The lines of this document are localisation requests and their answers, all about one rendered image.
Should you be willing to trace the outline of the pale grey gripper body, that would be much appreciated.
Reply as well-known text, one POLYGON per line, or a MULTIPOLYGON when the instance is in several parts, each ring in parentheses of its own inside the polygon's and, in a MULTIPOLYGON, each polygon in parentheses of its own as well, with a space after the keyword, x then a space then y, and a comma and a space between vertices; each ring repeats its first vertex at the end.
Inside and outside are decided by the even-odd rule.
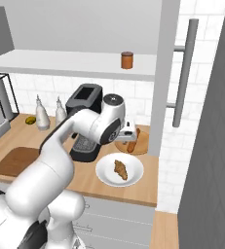
POLYGON ((122 142, 122 143, 133 142, 136 140, 137 140, 137 136, 118 136, 116 138, 117 142, 122 142))

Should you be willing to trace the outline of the round light wooden board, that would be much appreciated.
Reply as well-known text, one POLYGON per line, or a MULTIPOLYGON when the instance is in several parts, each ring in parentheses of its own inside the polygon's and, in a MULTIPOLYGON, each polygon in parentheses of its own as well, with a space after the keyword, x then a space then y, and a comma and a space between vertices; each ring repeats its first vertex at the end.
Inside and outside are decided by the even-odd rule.
MULTIPOLYGON (((145 131, 140 131, 136 145, 131 154, 135 156, 146 154, 148 151, 148 143, 149 143, 149 134, 145 131)), ((126 153, 128 150, 129 142, 124 144, 122 141, 116 141, 115 146, 119 151, 126 153)))

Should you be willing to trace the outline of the brown croissant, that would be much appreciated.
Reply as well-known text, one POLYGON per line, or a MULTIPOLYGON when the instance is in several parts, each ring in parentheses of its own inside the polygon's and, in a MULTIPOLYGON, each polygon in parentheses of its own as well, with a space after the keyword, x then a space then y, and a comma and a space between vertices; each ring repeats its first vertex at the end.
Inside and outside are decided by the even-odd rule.
POLYGON ((119 160, 115 160, 114 163, 115 163, 114 171, 118 173, 123 180, 127 180, 128 173, 126 171, 126 166, 119 160))

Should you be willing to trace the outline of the grey open cabinet door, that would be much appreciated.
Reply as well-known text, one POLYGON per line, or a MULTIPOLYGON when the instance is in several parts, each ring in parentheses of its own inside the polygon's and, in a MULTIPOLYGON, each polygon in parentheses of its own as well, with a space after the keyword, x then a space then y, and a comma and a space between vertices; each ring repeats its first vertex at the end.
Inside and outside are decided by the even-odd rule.
POLYGON ((162 2, 148 146, 148 154, 154 157, 161 151, 179 8, 180 0, 162 2))

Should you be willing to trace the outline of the brown jam jar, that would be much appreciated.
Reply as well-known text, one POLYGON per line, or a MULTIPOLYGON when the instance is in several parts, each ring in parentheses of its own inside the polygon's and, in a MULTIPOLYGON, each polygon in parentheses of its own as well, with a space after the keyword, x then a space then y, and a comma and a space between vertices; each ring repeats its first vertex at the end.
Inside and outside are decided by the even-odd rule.
POLYGON ((133 66, 133 53, 122 52, 121 53, 121 67, 123 69, 132 69, 133 66))

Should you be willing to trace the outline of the brown wooden cutting board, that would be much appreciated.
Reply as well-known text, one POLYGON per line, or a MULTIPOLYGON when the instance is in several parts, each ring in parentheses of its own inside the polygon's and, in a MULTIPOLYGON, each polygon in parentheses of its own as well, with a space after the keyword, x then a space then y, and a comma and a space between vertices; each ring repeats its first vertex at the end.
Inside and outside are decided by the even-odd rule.
POLYGON ((0 161, 0 175, 17 177, 39 156, 35 148, 17 147, 0 161))

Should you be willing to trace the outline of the orange long pastry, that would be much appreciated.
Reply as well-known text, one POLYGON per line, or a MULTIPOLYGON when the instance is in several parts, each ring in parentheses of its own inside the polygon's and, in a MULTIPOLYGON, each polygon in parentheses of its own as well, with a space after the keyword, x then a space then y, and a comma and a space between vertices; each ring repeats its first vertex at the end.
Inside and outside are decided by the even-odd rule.
POLYGON ((136 129, 136 140, 129 143, 129 146, 127 148, 128 153, 132 153, 133 152, 133 150, 135 148, 135 145, 137 143, 137 139, 138 139, 139 133, 140 133, 140 129, 137 128, 136 129))

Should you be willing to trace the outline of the white plate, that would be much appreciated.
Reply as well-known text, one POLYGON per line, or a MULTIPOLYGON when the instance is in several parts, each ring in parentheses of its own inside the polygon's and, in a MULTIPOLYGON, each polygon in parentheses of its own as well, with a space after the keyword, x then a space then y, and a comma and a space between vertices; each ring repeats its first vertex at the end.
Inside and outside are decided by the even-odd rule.
POLYGON ((104 184, 112 187, 128 187, 135 184, 143 176, 143 164, 141 161, 129 154, 113 153, 98 161, 95 173, 104 184), (115 171, 116 162, 125 167, 121 174, 115 171))

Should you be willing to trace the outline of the black coffee machine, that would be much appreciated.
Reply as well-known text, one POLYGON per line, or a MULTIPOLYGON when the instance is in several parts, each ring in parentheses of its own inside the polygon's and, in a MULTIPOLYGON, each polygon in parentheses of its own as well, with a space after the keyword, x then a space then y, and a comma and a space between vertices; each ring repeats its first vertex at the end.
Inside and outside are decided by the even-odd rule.
MULTIPOLYGON (((97 84, 82 84, 69 97, 65 104, 66 112, 70 113, 78 106, 84 106, 97 113, 101 113, 102 87, 97 84)), ((76 138, 70 151, 70 156, 75 161, 92 162, 96 159, 100 145, 81 134, 73 134, 76 138)))

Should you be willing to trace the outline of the grey drawer front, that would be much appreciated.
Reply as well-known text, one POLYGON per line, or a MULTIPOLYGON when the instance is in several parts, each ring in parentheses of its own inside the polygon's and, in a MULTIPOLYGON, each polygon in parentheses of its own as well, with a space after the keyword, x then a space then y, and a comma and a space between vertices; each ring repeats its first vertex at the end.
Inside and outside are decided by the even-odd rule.
POLYGON ((73 222, 87 249, 149 249, 152 226, 144 223, 84 214, 73 222))
POLYGON ((142 224, 152 224, 155 208, 85 196, 85 212, 142 224))

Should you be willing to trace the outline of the white bottle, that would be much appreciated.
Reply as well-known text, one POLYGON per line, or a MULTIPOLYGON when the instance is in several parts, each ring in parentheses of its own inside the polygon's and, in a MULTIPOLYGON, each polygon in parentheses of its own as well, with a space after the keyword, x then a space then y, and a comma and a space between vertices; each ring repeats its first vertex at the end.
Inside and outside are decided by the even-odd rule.
POLYGON ((36 124, 40 130, 47 130, 50 128, 50 119, 46 112, 45 107, 43 106, 41 99, 36 98, 36 124))
POLYGON ((59 125, 66 118, 66 112, 62 107, 60 99, 56 101, 56 125, 59 125))

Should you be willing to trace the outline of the tall grey fridge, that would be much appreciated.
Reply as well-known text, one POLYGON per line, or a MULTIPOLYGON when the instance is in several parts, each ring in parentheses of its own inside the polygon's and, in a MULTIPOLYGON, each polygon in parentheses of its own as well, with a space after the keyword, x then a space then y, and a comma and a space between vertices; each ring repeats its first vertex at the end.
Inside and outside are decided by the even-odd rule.
POLYGON ((179 249, 225 249, 225 18, 177 217, 179 249))

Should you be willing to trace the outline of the open grey wall cabinet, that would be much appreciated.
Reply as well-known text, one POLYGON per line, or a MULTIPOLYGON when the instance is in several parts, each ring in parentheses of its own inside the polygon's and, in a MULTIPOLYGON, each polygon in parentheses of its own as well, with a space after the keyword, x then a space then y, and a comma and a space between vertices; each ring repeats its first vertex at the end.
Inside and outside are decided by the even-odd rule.
POLYGON ((0 0, 14 49, 0 72, 151 82, 163 0, 0 0), (121 53, 133 53, 132 69, 121 53))

